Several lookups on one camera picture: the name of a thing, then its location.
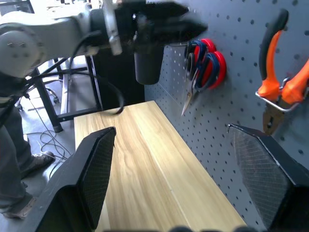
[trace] pegboard hole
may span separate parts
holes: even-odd
[[[299,54],[295,54],[294,55],[294,59],[298,60],[300,58],[300,55]]]

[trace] gray pants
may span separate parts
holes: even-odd
[[[14,107],[0,129],[0,211],[24,198],[26,190],[20,170],[32,159],[30,145],[23,137],[21,115]]]

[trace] sneaker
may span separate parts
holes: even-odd
[[[8,211],[2,213],[7,218],[20,218],[25,219],[29,212],[31,211],[33,205],[36,202],[36,198],[32,197],[30,194],[26,193],[26,196],[21,202],[10,207]]]
[[[21,171],[21,178],[25,178],[31,172],[43,168],[55,161],[55,156],[51,151],[41,152],[40,154],[32,155],[32,163]]]

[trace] orange pliers handle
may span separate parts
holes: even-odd
[[[282,100],[292,105],[302,102],[309,80],[309,59],[299,73],[288,81],[282,90]]]
[[[259,55],[259,67],[262,76],[262,86],[258,94],[270,101],[275,101],[280,95],[280,83],[276,78],[274,57],[278,39],[289,18],[285,9],[275,18],[266,30]]]

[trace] scissors blade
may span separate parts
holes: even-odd
[[[192,93],[188,92],[187,93],[187,99],[186,99],[184,106],[183,106],[182,116],[184,115],[185,111],[188,109],[191,99],[192,99]]]

